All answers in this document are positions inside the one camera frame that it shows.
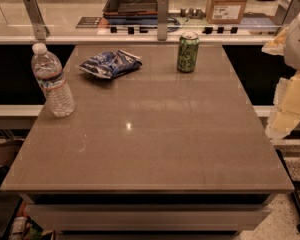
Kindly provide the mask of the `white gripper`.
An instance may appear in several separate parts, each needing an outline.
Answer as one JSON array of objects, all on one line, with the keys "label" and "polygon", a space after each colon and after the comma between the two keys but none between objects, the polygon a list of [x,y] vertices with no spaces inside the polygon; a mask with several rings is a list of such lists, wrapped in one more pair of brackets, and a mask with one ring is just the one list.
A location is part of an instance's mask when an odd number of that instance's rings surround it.
[{"label": "white gripper", "polygon": [[[284,55],[285,63],[300,71],[300,13],[289,28],[281,30],[261,51],[270,55]],[[300,73],[290,79],[279,79],[273,104],[265,133],[270,139],[283,139],[300,123]]]}]

